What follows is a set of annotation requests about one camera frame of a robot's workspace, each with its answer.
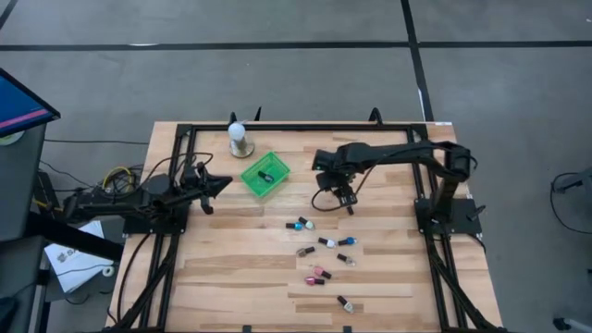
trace gray floor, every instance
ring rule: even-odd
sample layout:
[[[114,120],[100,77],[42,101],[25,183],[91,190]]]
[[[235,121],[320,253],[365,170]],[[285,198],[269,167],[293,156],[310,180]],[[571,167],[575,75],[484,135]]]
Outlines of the gray floor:
[[[592,40],[586,0],[413,0],[412,10],[420,41]],[[19,0],[0,31],[3,44],[406,38],[400,3],[386,0]],[[592,48],[433,49],[422,58],[436,120],[452,121],[480,162],[471,187],[487,205],[504,325],[553,332],[555,314],[592,318],[592,236],[562,228],[549,208],[552,178],[592,165]],[[62,112],[48,126],[54,139],[147,141],[156,120],[251,118],[259,105],[269,120],[366,119],[373,106],[388,120],[423,119],[407,49],[3,52],[0,66]],[[145,154],[90,148],[47,143],[43,160],[90,182]],[[57,188],[76,185],[52,177]],[[568,224],[592,230],[583,193],[556,204]],[[94,281],[84,305],[55,302],[49,331],[100,329],[109,296],[98,291],[112,283]]]

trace computer monitor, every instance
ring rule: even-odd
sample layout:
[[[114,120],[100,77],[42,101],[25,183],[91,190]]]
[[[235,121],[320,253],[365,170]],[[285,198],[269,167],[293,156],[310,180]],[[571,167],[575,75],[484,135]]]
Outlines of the computer monitor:
[[[0,138],[59,118],[52,106],[0,68]]]

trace wooden table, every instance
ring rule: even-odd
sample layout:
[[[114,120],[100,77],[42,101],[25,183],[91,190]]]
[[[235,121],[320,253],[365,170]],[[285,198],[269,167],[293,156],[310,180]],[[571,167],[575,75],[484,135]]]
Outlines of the wooden table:
[[[155,123],[144,171],[170,156],[176,126],[175,122]],[[428,123],[427,128],[431,141],[455,141],[450,124]],[[414,216],[416,192],[410,165],[377,167],[360,191],[353,216],[345,209],[321,213],[310,205],[318,190],[311,170],[316,149],[335,151],[355,141],[371,145],[405,143],[404,133],[249,134],[256,144],[255,152],[247,159],[238,159],[228,152],[226,132],[198,133],[195,151],[215,155],[208,170],[215,175],[230,175],[234,181],[212,200],[213,215],[206,216],[199,203],[191,207],[187,231],[179,243],[166,331],[241,331],[243,325],[252,325],[253,331],[341,331],[343,326],[352,326],[357,332],[439,331],[426,246]],[[258,200],[241,182],[240,173],[269,151],[275,151],[291,173],[266,200]],[[164,163],[158,170],[167,173],[167,168]],[[427,179],[426,171],[422,172]],[[457,191],[459,197],[467,193],[464,184]],[[318,205],[335,205],[330,195],[318,199]],[[285,223],[299,216],[314,221],[316,230],[285,228]],[[316,242],[318,237],[341,240],[349,236],[357,238],[358,243],[328,249]],[[123,267],[141,238],[134,235],[126,241],[112,313],[117,308]],[[153,244],[151,236],[133,262],[123,309],[133,304],[145,286]],[[308,246],[315,246],[316,252],[297,257],[296,251]],[[452,238],[452,248],[463,289],[487,320],[500,325],[483,249],[463,235]],[[357,266],[338,261],[337,253],[353,257]],[[325,286],[304,283],[315,265],[333,274]],[[450,292],[445,290],[450,324],[455,325]],[[154,294],[151,325],[157,318],[160,295],[160,290]],[[355,314],[342,309],[337,295],[353,303]]]

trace yellow wire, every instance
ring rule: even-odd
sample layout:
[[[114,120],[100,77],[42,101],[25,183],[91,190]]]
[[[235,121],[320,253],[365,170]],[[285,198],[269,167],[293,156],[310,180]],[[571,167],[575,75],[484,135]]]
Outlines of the yellow wire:
[[[107,175],[105,176],[105,178],[103,179],[103,190],[107,186],[107,180],[109,179],[109,177],[111,177],[111,175],[115,171],[117,171],[117,170],[123,170],[123,171],[125,171],[128,174],[128,186],[127,186],[127,188],[128,188],[128,190],[130,189],[130,186],[131,186],[131,171],[128,168],[124,167],[124,166],[116,166],[116,167],[112,168],[109,171],[109,173],[107,173]]]
[[[42,203],[42,202],[40,202],[39,200],[35,200],[35,199],[33,199],[33,202],[34,202],[35,204],[37,204],[37,205],[40,205],[40,206],[41,206],[41,207],[43,207],[43,208],[47,208],[47,203]],[[58,208],[58,207],[55,207],[54,209],[55,209],[56,211],[60,211],[60,212],[63,212],[63,211],[64,211],[62,208]]]

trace green plastic container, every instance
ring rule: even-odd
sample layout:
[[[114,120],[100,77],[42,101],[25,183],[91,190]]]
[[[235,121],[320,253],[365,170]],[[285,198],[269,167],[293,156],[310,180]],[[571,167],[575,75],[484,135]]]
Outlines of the green plastic container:
[[[259,171],[270,175],[274,181],[266,182],[259,177]],[[263,198],[284,181],[289,173],[290,168],[274,152],[269,152],[241,173],[240,178],[258,198]]]

